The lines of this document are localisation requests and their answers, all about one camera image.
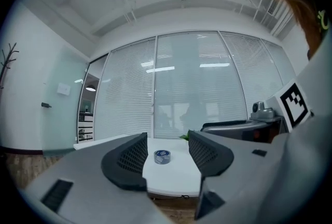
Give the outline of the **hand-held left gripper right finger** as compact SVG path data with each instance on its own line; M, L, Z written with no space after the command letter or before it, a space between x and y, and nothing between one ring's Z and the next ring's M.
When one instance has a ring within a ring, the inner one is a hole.
M256 224L276 176L285 134L271 143L189 132L189 153L201 173L195 224Z

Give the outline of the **black coat rack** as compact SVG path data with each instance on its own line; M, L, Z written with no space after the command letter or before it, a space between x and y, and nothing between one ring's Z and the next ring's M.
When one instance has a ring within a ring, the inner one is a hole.
M0 90L4 88L2 82L5 78L6 71L8 69L10 69L9 64L16 60L16 59L12 58L11 56L14 53L19 53L19 51L15 49L16 45L17 45L17 43L14 43L13 45L11 45L9 43L8 44L9 51L7 53L5 53L3 49L1 50L1 54L2 54L3 59L0 61L0 65L2 66L1 72L0 72Z

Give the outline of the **person's black printed t-shirt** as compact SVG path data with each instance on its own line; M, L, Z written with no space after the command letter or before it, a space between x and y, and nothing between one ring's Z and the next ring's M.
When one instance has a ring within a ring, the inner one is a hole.
M309 50L307 52L308 60L314 56L332 27L325 9L319 10L316 14L316 25L306 34Z

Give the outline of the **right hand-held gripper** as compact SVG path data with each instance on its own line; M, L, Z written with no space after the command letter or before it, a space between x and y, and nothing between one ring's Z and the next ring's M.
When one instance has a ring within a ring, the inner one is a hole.
M205 123L201 128L201 132L232 139L248 139L250 141L251 136L245 135L245 131L250 127L251 121L253 121L258 125L257 128L253 128L253 141L271 143L276 136L290 133L295 127L312 116L306 95L295 79L290 80L275 95L258 102L264 102L265 108L272 108L275 117L268 120L253 120L250 118L250 121L236 120Z

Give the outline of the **grey tape roll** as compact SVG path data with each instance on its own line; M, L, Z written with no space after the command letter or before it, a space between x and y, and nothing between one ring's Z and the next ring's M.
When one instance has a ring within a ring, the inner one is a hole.
M168 164L171 161L171 152L168 150L156 150L154 152L154 162L156 164Z

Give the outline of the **white shelf unit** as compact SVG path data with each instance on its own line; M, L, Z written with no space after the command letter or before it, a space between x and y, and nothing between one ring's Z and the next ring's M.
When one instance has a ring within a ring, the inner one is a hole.
M92 113L80 111L77 122L77 142L94 140L94 117Z

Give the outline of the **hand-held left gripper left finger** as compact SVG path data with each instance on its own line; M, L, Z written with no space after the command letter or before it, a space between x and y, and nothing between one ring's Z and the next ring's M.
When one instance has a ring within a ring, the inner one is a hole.
M28 205L48 224L168 224L143 177L147 134L73 151L24 190Z

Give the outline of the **frosted glass door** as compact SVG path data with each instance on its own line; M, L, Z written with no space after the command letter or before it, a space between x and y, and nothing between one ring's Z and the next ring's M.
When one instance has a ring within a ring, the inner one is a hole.
M71 49L64 47L56 55L47 75L42 102L41 147L44 156L65 155L77 142L78 106L88 63ZM70 95L57 93L59 83L71 86Z

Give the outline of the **white standing desk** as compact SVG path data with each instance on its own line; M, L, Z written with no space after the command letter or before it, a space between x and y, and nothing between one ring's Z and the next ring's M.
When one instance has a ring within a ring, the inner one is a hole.
M111 183L102 173L101 160L110 150L126 143L132 137L122 134L106 139L89 141L74 145L74 151L66 155L66 175L77 185L92 185L96 192L120 195L125 191ZM147 192L169 197L198 197L201 174L189 154L188 142L183 139L147 140L148 157L143 168L143 177L147 181ZM154 152L168 150L171 161L168 164L156 164Z

